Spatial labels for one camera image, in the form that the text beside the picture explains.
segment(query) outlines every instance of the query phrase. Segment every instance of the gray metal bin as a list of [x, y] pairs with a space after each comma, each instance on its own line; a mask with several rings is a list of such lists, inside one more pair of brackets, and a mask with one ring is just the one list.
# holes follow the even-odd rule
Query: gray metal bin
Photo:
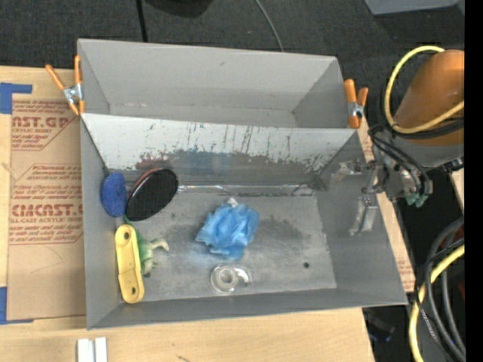
[[[78, 53], [88, 328], [406, 303], [380, 213], [349, 233], [366, 179], [334, 181], [340, 163], [364, 160], [336, 58], [84, 39]], [[180, 186], [134, 226], [170, 251], [155, 253], [144, 299], [129, 305], [115, 259], [124, 221], [103, 210], [100, 187], [111, 172], [132, 186], [153, 167]], [[235, 262], [252, 282], [220, 296], [211, 270], [232, 262], [194, 238], [231, 197], [260, 227]]]

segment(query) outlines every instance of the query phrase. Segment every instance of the yellow cable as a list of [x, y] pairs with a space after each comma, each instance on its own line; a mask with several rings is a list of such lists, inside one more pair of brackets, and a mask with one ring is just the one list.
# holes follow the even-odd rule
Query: yellow cable
[[432, 45], [425, 45], [421, 46], [418, 48], [413, 49], [412, 51], [409, 51], [407, 54], [403, 56], [401, 60], [399, 60], [398, 64], [392, 71], [391, 77], [389, 78], [389, 82], [387, 84], [386, 88], [386, 95], [384, 96], [384, 112], [386, 114], [386, 119], [389, 122], [389, 125], [394, 129], [395, 131], [398, 131], [399, 133], [404, 133], [404, 134], [412, 134], [412, 133], [417, 133], [418, 131], [423, 131], [423, 130], [428, 130], [433, 126], [436, 126], [437, 124], [440, 124], [441, 122], [445, 121], [446, 119], [450, 118], [453, 114], [459, 112], [461, 109], [464, 108], [465, 106], [465, 101], [462, 100], [459, 102], [455, 107], [452, 109], [449, 109], [446, 111], [444, 114], [441, 114], [440, 116], [432, 119], [431, 121], [426, 122], [425, 124], [421, 124], [419, 126], [415, 127], [401, 127], [395, 124], [395, 120], [392, 117], [391, 114], [391, 92], [392, 92], [392, 86], [394, 85], [394, 80], [396, 76], [399, 74], [399, 71], [403, 67], [403, 65], [414, 55], [420, 53], [420, 52], [425, 52], [425, 51], [435, 51], [435, 52], [442, 52], [444, 51], [444, 48], [432, 46]]
[[[456, 259], [459, 259], [465, 253], [465, 245], [463, 244], [461, 247], [458, 247], [454, 250], [448, 257], [443, 259], [436, 268], [434, 268], [431, 272], [431, 284], [434, 283], [436, 278], [452, 264]], [[420, 292], [418, 294], [419, 300], [422, 303], [424, 300], [424, 296], [426, 295], [426, 287], [423, 284], [420, 288]], [[411, 346], [411, 351], [414, 356], [414, 360], [416, 362], [424, 362], [423, 357], [421, 356], [419, 347], [417, 345], [417, 318], [419, 315], [419, 307], [417, 303], [413, 304], [413, 308], [411, 309], [411, 316], [409, 320], [409, 344]]]

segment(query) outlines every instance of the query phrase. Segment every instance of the blue sponge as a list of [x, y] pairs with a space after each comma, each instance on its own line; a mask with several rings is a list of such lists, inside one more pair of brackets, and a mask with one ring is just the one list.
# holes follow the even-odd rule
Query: blue sponge
[[195, 239], [208, 245], [212, 253], [240, 260], [254, 239], [259, 221], [256, 210], [231, 198], [208, 215]]
[[120, 173], [108, 175], [100, 191], [100, 200], [104, 210], [112, 217], [124, 216], [128, 192], [126, 191], [126, 180]]

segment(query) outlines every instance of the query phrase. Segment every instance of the black carpet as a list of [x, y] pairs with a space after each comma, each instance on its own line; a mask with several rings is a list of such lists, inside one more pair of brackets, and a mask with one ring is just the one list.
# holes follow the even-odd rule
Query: black carpet
[[[457, 5], [374, 16], [364, 0], [259, 1], [281, 44], [254, 0], [143, 0], [149, 42], [261, 51], [280, 51], [281, 45], [286, 52], [335, 56], [344, 78], [369, 87], [369, 106], [410, 49], [465, 48], [465, 15]], [[142, 41], [135, 0], [0, 0], [0, 29], [0, 64], [6, 66], [70, 69], [78, 38]], [[448, 178], [436, 180], [437, 195], [424, 208], [400, 205], [418, 263], [459, 213]], [[374, 345], [377, 360], [410, 360], [405, 308], [380, 314], [397, 331], [388, 343]]]

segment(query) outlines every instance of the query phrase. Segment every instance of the bin floor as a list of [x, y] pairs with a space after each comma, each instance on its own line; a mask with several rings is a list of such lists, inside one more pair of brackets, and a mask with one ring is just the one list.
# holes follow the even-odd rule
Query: bin floor
[[255, 239], [239, 261], [212, 254], [195, 241], [207, 215], [229, 199], [206, 192], [181, 192], [156, 215], [134, 225], [148, 240], [164, 238], [169, 252], [155, 250], [154, 268], [144, 278], [143, 301], [217, 296], [210, 283], [218, 264], [243, 265], [253, 282], [233, 294], [275, 293], [337, 287], [331, 255], [314, 195], [239, 196], [260, 214]]

